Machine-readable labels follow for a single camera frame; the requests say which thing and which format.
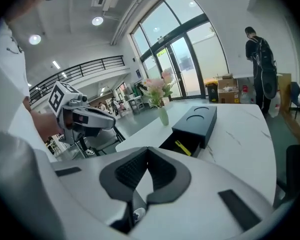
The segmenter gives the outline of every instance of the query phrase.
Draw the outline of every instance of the glass door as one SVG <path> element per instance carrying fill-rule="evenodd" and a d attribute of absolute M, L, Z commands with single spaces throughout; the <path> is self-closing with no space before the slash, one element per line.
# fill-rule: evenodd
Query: glass door
<path fill-rule="evenodd" d="M 171 99 L 180 99 L 182 97 L 182 92 L 180 89 L 180 83 L 178 82 L 178 79 L 180 79 L 180 76 L 177 75 L 176 70 L 174 68 L 174 65 L 171 61 L 171 58 L 168 54 L 167 48 L 162 49 L 156 54 L 159 63 L 161 65 L 162 71 L 169 71 L 171 73 L 171 77 L 173 81 L 176 81 L 176 84 L 173 85 L 171 88 L 172 94 Z"/>
<path fill-rule="evenodd" d="M 176 84 L 172 87 L 172 100 L 199 99 L 205 96 L 201 90 L 198 74 L 200 69 L 195 67 L 191 52 L 184 37 L 167 43 L 163 49 L 156 53 L 162 71 L 171 72 Z"/>
<path fill-rule="evenodd" d="M 197 70 L 185 39 L 178 39 L 171 43 L 170 47 L 181 75 L 186 98 L 201 98 Z"/>

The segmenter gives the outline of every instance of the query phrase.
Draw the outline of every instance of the ceiling light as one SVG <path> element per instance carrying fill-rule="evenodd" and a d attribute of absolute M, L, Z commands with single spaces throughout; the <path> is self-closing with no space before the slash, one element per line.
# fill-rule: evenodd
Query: ceiling light
<path fill-rule="evenodd" d="M 60 69 L 60 66 L 58 65 L 58 63 L 54 60 L 52 61 L 53 65 L 55 65 L 55 67 L 59 70 Z"/>
<path fill-rule="evenodd" d="M 102 24 L 102 22 L 104 22 L 104 19 L 102 17 L 95 17 L 93 20 L 92 20 L 92 25 L 94 26 L 99 26 Z"/>
<path fill-rule="evenodd" d="M 197 6 L 197 4 L 195 2 L 190 2 L 189 3 L 189 7 L 195 7 L 195 6 Z"/>
<path fill-rule="evenodd" d="M 29 37 L 29 43 L 33 46 L 39 44 L 41 42 L 41 36 L 38 34 L 33 34 Z"/>

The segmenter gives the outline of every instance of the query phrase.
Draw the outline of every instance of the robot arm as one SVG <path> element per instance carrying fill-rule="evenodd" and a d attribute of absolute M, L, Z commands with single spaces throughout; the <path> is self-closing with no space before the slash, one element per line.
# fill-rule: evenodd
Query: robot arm
<path fill-rule="evenodd" d="M 55 83 L 48 104 L 64 130 L 60 141 L 70 145 L 82 137 L 96 137 L 100 130 L 109 130 L 116 124 L 109 114 L 90 107 L 87 96 L 68 83 Z"/>

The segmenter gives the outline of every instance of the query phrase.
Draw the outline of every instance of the potted plant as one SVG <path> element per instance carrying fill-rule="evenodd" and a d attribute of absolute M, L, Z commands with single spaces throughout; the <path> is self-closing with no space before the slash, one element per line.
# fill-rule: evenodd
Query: potted plant
<path fill-rule="evenodd" d="M 150 97 L 151 104 L 158 108 L 160 120 L 164 126 L 169 124 L 169 117 L 164 107 L 163 98 L 170 96 L 172 86 L 176 83 L 171 77 L 171 73 L 167 70 L 162 72 L 162 78 L 147 78 L 143 83 L 141 91 L 145 96 Z"/>

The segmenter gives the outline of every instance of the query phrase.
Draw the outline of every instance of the white table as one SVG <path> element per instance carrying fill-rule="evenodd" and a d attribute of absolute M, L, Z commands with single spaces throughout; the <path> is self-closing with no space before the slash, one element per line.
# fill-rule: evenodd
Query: white table
<path fill-rule="evenodd" d="M 127 101 L 131 107 L 132 112 L 134 113 L 134 107 L 136 107 L 136 110 L 140 113 L 140 110 L 143 110 L 145 108 L 144 102 L 142 101 L 141 96 L 133 97 L 131 99 L 128 99 Z"/>
<path fill-rule="evenodd" d="M 116 146 L 123 151 L 135 147 L 159 147 L 172 133 L 172 126 L 192 106 L 217 106 L 216 123 L 206 149 L 198 159 L 215 163 L 260 192 L 273 204 L 276 190 L 275 151 L 266 121 L 254 104 L 203 104 L 202 101 L 171 102 L 167 110 L 169 125 L 157 118 Z M 146 178 L 151 182 L 148 173 Z M 139 184 L 137 191 L 145 200 L 153 190 Z"/>

